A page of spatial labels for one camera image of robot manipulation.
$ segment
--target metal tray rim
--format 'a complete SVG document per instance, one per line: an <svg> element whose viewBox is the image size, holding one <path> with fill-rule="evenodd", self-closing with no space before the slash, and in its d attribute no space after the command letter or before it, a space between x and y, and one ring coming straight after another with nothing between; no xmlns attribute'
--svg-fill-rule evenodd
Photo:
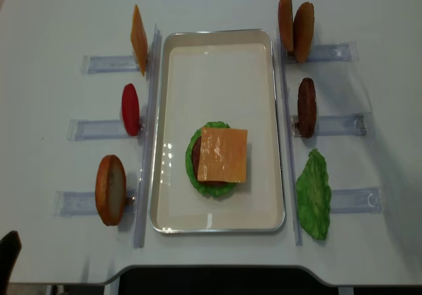
<svg viewBox="0 0 422 295"><path fill-rule="evenodd" d="M157 228L154 223L152 222L152 208L151 208L151 204L152 204L152 188L153 188L153 182L154 182L154 170L155 170L155 163L152 166L152 171L150 174L150 188L149 188L149 192L150 192L150 196L149 196L149 216L150 216L150 224L153 227L153 229L155 229L155 231L161 233L161 234L201 234L201 233L245 233L245 232L250 232L250 233L259 233L259 232L275 232L277 230L279 230L285 220L286 220L286 201L285 201L285 196L284 196L284 184L283 184L283 174L282 174L282 159L281 159L281 154L280 154L280 125L278 122L278 106L277 106L277 89L276 89L276 76L275 76L275 70L274 70L274 44L273 41L271 39L271 36L269 35L269 33L267 33L266 31L264 31L263 29L240 29L240 30L220 30L220 31L198 31L198 32L175 32L170 34L163 43L163 51L164 48L166 47L166 43L167 41L174 37L174 36L180 36L180 35L189 35L189 34L212 34L212 33L225 33L225 32L246 32L246 31L261 31L263 33L265 33L268 38L270 39L270 48L271 48L271 62L272 62L272 82L273 82L273 88L274 88L274 105L276 108L276 125L277 125L277 147L278 147L278 161L280 163L280 179L282 181L282 199L283 199L283 214L281 217L281 221L275 225L272 228L263 228L263 229L195 229L195 230L186 230L186 229L171 229L171 230L162 230L160 228ZM161 98L162 98L162 83L163 83L163 62L164 62L164 54L162 54L162 62L161 62L161 72L160 72L160 76L161 76L161 81L160 81L160 87L159 87L159 98L160 101L158 102L157 105L157 112L156 112L156 122L154 124L154 161L155 161L155 156L156 156L156 148L157 148L157 138L158 138L158 118L160 116L160 106L161 106Z"/></svg>

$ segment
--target beef patty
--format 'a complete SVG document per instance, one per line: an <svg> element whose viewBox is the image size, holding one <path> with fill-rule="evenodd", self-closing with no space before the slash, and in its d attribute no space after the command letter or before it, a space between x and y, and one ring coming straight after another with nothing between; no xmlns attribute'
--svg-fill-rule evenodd
<svg viewBox="0 0 422 295"><path fill-rule="evenodd" d="M198 181L198 167L199 167L199 157L200 157L200 140L199 137L192 149L192 165L193 165L193 172L195 173L195 178ZM199 183L207 185L207 186L222 186L227 184L225 181L199 181Z"/></svg>
<svg viewBox="0 0 422 295"><path fill-rule="evenodd" d="M315 131L317 122L317 103L315 101L315 87L312 79L305 78L299 86L297 97L298 128L302 137L310 138Z"/></svg>

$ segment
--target lettuce leaf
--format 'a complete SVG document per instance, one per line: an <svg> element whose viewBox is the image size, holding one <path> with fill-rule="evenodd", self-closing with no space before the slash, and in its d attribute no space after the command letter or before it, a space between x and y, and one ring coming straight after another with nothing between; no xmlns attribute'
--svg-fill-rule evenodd
<svg viewBox="0 0 422 295"><path fill-rule="evenodd" d="M230 128L230 126L222 121L210 121L204 127L207 128ZM196 140L200 137L201 129L196 130L195 134L192 136L191 141L186 150L186 173L189 176L189 180L191 181L193 187L195 187L201 194L203 195L211 195L214 197L219 197L229 193L233 187L235 187L236 183L227 183L222 186L207 186L202 183L199 183L196 180L195 172L193 171L193 164L192 164L192 150L193 145L195 144Z"/></svg>
<svg viewBox="0 0 422 295"><path fill-rule="evenodd" d="M325 158L313 149L296 181L296 198L301 227L313 238L325 240L330 226L331 188Z"/></svg>

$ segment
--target plastic food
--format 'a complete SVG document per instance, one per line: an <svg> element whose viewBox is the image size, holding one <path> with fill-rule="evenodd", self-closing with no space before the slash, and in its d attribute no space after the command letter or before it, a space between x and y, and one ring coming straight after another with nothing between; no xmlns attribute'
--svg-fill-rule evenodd
<svg viewBox="0 0 422 295"><path fill-rule="evenodd" d="M315 132L315 123L317 122L317 103L315 98L314 82L307 77L302 80L297 97L298 128L304 138L312 137Z"/></svg>
<svg viewBox="0 0 422 295"><path fill-rule="evenodd" d="M288 52L293 52L293 13L291 0L280 0L278 3L278 30L283 46Z"/></svg>
<svg viewBox="0 0 422 295"><path fill-rule="evenodd" d="M246 182L247 130L203 127L198 181Z"/></svg>
<svg viewBox="0 0 422 295"><path fill-rule="evenodd" d="M293 21L293 42L296 60L306 62L311 51L314 36L314 6L312 3L303 3L297 10Z"/></svg>
<svg viewBox="0 0 422 295"><path fill-rule="evenodd" d="M204 127L230 128L228 124L222 121L211 121L208 122ZM193 187L195 187L201 194L206 196L210 195L213 197L219 197L229 193L236 186L236 183L223 183L221 185L215 186L215 183L211 183L210 185L207 181L199 182L197 180L193 167L193 147L195 145L196 140L201 136L201 131L202 128L196 130L187 147L185 156L186 173Z"/></svg>
<svg viewBox="0 0 422 295"><path fill-rule="evenodd" d="M148 58L148 41L138 5L135 5L133 9L131 42L133 51L135 51L136 58L138 59L140 72L142 76L145 76L146 60Z"/></svg>
<svg viewBox="0 0 422 295"><path fill-rule="evenodd" d="M140 129L139 100L136 89L128 84L123 89L121 97L121 115L128 135L135 137Z"/></svg>
<svg viewBox="0 0 422 295"><path fill-rule="evenodd" d="M317 149L296 181L297 208L301 227L313 238L325 240L330 226L331 188L327 164Z"/></svg>
<svg viewBox="0 0 422 295"><path fill-rule="evenodd" d="M106 226L119 224L125 209L126 174L116 155L107 155L98 167L95 205Z"/></svg>

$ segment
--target white tray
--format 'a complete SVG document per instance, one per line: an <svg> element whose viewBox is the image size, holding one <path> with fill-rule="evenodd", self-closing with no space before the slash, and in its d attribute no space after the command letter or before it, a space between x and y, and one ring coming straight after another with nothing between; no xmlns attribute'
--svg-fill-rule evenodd
<svg viewBox="0 0 422 295"><path fill-rule="evenodd" d="M208 121L248 130L247 182L229 197L201 195L185 153ZM262 30L170 35L151 175L150 217L162 233L273 231L284 221L272 42Z"/></svg>

